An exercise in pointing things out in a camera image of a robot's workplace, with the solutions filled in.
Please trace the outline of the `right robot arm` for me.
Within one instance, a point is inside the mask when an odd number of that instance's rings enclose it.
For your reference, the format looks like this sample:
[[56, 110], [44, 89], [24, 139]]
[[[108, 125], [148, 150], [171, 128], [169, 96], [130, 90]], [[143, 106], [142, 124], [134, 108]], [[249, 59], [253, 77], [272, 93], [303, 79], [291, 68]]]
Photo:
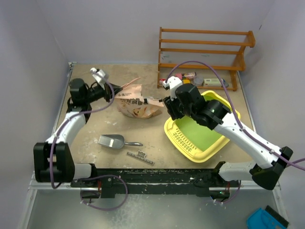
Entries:
[[163, 87], [170, 91], [170, 96], [163, 101], [173, 120], [187, 116], [225, 136], [252, 158], [247, 163], [222, 163], [212, 174], [216, 186], [222, 187], [233, 180], [252, 180], [266, 190], [274, 189], [289, 163], [292, 149], [287, 146], [280, 148], [263, 139], [240, 122], [233, 107], [215, 99], [205, 100], [197, 87], [190, 83], [183, 84], [174, 79], [173, 82], [164, 82]]

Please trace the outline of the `silver metal scoop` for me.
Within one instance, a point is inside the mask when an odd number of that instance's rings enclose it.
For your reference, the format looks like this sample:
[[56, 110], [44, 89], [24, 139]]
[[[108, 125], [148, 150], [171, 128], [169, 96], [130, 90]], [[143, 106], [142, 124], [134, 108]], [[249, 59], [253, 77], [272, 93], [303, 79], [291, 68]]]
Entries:
[[124, 146], [143, 146], [143, 144], [139, 142], [126, 142], [122, 135], [117, 134], [101, 135], [98, 144], [113, 149], [121, 149]]

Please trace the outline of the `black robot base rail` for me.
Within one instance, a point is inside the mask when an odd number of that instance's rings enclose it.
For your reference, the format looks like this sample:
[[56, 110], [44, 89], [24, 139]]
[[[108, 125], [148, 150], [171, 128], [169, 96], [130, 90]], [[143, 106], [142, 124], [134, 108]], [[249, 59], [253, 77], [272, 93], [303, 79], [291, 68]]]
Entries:
[[228, 198], [228, 188], [238, 187], [239, 182], [224, 181], [216, 169], [98, 168], [90, 178], [72, 181], [71, 186], [96, 190], [101, 198], [125, 193]]

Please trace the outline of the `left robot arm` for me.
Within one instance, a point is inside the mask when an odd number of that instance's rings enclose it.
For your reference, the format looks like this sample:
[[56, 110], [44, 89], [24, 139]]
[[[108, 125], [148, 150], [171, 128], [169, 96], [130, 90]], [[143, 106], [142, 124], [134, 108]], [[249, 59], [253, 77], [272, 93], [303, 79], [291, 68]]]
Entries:
[[81, 78], [70, 81], [70, 98], [67, 112], [58, 129], [45, 142], [36, 143], [33, 148], [34, 172], [37, 182], [49, 182], [53, 189], [62, 183], [81, 179], [87, 187], [98, 182], [93, 163], [74, 163], [70, 146], [79, 131], [87, 124], [94, 110], [91, 104], [104, 99], [108, 105], [122, 87], [109, 82], [94, 82], [88, 86]]

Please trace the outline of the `pink cat litter bag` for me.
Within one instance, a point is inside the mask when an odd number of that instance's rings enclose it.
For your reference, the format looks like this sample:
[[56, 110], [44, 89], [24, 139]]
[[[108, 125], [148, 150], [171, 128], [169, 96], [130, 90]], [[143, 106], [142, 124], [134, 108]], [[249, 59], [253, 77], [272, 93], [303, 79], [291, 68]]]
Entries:
[[140, 77], [131, 80], [121, 87], [115, 96], [118, 110], [125, 116], [138, 119], [148, 119], [162, 113], [164, 107], [162, 99], [144, 97], [142, 85], [135, 84]]

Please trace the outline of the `white bag sealing clip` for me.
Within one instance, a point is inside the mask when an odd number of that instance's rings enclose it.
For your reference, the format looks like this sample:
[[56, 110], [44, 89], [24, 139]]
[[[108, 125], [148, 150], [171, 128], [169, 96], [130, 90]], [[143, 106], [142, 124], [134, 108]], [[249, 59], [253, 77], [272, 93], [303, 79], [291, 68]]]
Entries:
[[154, 166], [154, 162], [146, 158], [146, 153], [143, 151], [138, 151], [137, 154], [134, 154], [132, 152], [127, 152], [127, 156], [132, 157], [136, 160], [142, 161], [148, 165]]

